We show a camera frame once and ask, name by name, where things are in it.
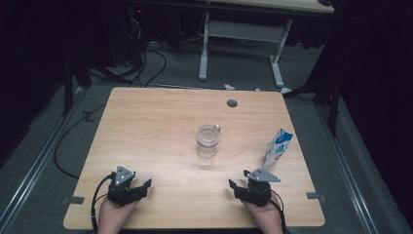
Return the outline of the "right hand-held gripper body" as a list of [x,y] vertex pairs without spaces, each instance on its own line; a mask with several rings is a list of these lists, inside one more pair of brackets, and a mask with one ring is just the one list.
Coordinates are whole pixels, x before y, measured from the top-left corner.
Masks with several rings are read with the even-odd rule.
[[272,198],[271,182],[280,182],[281,179],[270,172],[258,168],[252,172],[244,170],[247,178],[245,200],[258,207],[262,207]]

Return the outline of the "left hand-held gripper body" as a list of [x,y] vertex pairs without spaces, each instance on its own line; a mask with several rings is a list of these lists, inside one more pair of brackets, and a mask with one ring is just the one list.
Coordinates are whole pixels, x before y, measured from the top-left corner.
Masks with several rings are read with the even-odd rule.
[[107,198],[112,203],[123,207],[135,201],[131,191],[131,183],[135,172],[118,165],[108,186]]

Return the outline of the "white and blue pouch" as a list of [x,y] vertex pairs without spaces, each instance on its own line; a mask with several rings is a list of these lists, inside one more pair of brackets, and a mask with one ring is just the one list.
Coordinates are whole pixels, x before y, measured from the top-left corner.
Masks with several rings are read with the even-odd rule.
[[269,169],[277,160],[283,155],[289,146],[293,134],[284,129],[280,129],[268,143],[266,153],[264,156],[263,168]]

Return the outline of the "clear glass cup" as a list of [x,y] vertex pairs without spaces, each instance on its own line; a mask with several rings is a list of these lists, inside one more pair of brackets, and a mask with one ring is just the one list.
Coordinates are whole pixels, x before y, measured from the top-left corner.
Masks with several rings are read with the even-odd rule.
[[218,124],[200,126],[196,133],[197,155],[203,159],[210,159],[216,154],[216,146],[220,140],[220,126]]

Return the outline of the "person's left hand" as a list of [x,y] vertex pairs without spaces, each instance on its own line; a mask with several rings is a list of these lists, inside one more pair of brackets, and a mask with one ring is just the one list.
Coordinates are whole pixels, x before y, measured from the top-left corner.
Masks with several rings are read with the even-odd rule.
[[97,219],[97,234],[119,234],[139,201],[120,207],[105,198],[100,207]]

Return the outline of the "black metal stand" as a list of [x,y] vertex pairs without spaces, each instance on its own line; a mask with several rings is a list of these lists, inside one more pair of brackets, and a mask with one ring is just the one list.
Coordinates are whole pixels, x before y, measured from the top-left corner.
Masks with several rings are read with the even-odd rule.
[[284,98],[293,98],[299,94],[313,92],[315,94],[313,103],[315,105],[328,105],[327,127],[331,134],[336,137],[336,124],[338,116],[338,105],[340,89],[343,77],[341,75],[327,76],[316,81],[311,81],[306,85],[283,94]]
[[69,113],[73,105],[73,80],[76,80],[81,88],[89,88],[92,79],[89,75],[87,64],[82,58],[70,58],[64,66],[64,109],[63,116]]

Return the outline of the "black computer tower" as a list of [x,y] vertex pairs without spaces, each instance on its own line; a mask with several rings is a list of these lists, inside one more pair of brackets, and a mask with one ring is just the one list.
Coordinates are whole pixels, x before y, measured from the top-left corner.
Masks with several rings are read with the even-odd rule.
[[114,62],[125,67],[136,63],[139,23],[133,8],[110,4],[105,22]]

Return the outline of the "desk with white legs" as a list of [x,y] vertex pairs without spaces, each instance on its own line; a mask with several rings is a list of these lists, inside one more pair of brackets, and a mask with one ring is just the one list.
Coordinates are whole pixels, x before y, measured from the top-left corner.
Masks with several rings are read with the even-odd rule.
[[[321,15],[334,13],[334,8],[331,4],[329,2],[323,3],[322,0],[206,0],[208,7],[215,3],[229,4],[230,6],[257,7],[263,10],[281,10],[287,13]],[[209,13],[205,13],[199,79],[204,81],[207,78],[208,41],[210,37],[275,43],[277,48],[269,56],[275,83],[281,89],[283,95],[290,94],[292,90],[283,83],[279,60],[292,23],[292,17],[288,17],[281,26],[271,26],[262,23],[235,22],[233,19],[211,19]]]

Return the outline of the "metal floor rail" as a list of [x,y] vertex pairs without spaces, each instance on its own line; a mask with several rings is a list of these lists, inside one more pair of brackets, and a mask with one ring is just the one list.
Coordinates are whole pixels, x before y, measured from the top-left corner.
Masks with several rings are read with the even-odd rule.
[[64,112],[64,91],[58,91],[34,119],[12,158],[0,170],[0,233],[15,222],[27,198],[49,164],[57,142],[88,90],[77,88],[73,103]]
[[342,176],[353,207],[365,234],[378,234],[376,224],[370,214],[363,194],[361,193],[350,166],[345,158],[342,147],[336,136],[330,131],[328,126],[328,117],[323,107],[317,107],[316,112],[321,120],[324,130],[326,131],[329,141],[332,144],[334,154],[338,162],[339,172]]

